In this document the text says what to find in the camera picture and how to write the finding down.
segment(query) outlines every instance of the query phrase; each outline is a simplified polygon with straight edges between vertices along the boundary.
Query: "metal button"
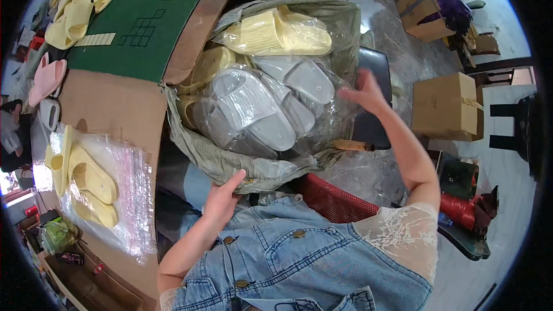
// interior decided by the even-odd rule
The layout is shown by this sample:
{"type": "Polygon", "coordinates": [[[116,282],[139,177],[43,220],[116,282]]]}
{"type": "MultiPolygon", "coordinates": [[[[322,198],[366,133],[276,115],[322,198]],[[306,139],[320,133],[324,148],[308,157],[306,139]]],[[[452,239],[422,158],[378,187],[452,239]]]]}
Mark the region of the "metal button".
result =
{"type": "Polygon", "coordinates": [[[227,244],[227,245],[230,244],[230,243],[232,243],[233,241],[234,241],[234,238],[231,237],[231,236],[225,237],[225,238],[223,239],[223,242],[224,242],[225,244],[227,244]]]}
{"type": "Polygon", "coordinates": [[[246,280],[237,280],[234,284],[238,288],[244,288],[245,286],[249,285],[249,282],[246,280]]]}
{"type": "Polygon", "coordinates": [[[294,238],[301,238],[305,235],[305,231],[302,230],[302,229],[299,229],[299,230],[295,231],[294,233],[292,233],[292,235],[294,236],[294,238]]]}

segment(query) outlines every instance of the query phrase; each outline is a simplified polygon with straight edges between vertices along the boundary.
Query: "hand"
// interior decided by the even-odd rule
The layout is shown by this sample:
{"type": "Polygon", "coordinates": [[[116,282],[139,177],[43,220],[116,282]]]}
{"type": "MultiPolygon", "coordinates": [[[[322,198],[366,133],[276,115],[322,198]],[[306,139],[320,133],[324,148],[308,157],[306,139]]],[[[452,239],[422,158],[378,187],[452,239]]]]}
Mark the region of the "hand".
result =
{"type": "Polygon", "coordinates": [[[360,90],[340,89],[338,96],[361,105],[373,114],[378,114],[382,109],[389,107],[374,74],[367,69],[359,69],[358,72],[357,86],[360,90]]]}
{"type": "Polygon", "coordinates": [[[234,207],[241,196],[234,194],[233,191],[244,178],[245,170],[241,169],[222,186],[211,184],[202,217],[209,219],[219,231],[223,230],[234,214],[234,207]]]}
{"type": "Polygon", "coordinates": [[[16,111],[13,111],[12,112],[12,117],[13,117],[13,120],[17,123],[19,122],[19,113],[16,112],[16,111]]]}

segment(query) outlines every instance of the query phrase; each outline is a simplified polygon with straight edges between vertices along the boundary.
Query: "green mat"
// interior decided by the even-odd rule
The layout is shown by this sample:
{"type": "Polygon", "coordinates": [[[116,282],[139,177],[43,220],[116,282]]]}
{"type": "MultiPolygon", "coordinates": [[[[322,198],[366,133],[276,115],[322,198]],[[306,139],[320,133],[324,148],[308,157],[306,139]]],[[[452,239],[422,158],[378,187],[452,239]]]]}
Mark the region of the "green mat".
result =
{"type": "Polygon", "coordinates": [[[113,0],[92,18],[86,32],[115,33],[111,44],[73,46],[68,67],[159,83],[198,1],[113,0]]]}

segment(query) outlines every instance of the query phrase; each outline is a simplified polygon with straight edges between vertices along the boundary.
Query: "wooden handle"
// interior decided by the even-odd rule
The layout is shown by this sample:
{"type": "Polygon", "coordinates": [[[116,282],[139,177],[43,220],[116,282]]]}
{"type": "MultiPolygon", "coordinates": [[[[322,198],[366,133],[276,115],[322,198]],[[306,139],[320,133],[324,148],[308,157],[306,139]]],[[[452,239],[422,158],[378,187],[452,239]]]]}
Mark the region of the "wooden handle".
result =
{"type": "Polygon", "coordinates": [[[376,149],[374,144],[369,144],[365,142],[334,140],[334,141],[331,141],[331,143],[334,148],[342,149],[342,150],[374,151],[376,149]]]}

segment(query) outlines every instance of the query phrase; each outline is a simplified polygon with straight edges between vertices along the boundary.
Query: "purple fabric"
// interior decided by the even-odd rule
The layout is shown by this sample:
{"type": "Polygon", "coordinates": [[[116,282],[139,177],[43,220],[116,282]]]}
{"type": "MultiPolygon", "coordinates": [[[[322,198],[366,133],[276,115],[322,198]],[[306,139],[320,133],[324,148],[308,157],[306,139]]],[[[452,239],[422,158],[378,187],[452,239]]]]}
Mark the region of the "purple fabric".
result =
{"type": "Polygon", "coordinates": [[[440,12],[429,15],[418,24],[428,23],[443,17],[446,26],[457,34],[464,35],[470,29],[472,11],[461,0],[437,0],[440,12]]]}

